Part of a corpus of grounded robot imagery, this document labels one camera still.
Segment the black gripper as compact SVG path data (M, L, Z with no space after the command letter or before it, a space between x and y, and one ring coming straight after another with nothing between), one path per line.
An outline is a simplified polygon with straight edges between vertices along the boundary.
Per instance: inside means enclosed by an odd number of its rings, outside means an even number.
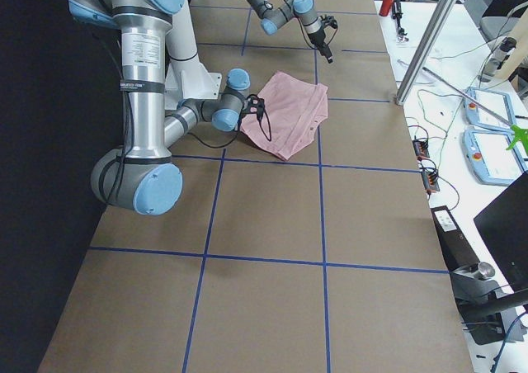
M327 60L329 64L333 62L332 51L325 42L326 34L324 29L319 29L313 33L309 33L309 40L312 45L319 50L319 53Z
M251 107L252 107L252 99L247 98L246 101L243 104L243 108L240 111L239 114L239 121L242 121L243 118L251 113Z

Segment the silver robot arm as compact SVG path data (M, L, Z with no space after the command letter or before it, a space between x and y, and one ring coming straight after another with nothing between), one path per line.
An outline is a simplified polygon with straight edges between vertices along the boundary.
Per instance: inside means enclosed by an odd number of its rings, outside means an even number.
M317 50L329 64L333 62L330 40L326 29L338 29L334 16L319 15L314 0L246 0L261 20L261 28L267 35L274 35L288 22L296 20L302 28L307 45Z
M95 165L91 185L108 205L161 215L183 188L170 147L209 122L234 130L248 107L249 74L201 63L188 0L68 0L81 22L120 32L124 142Z

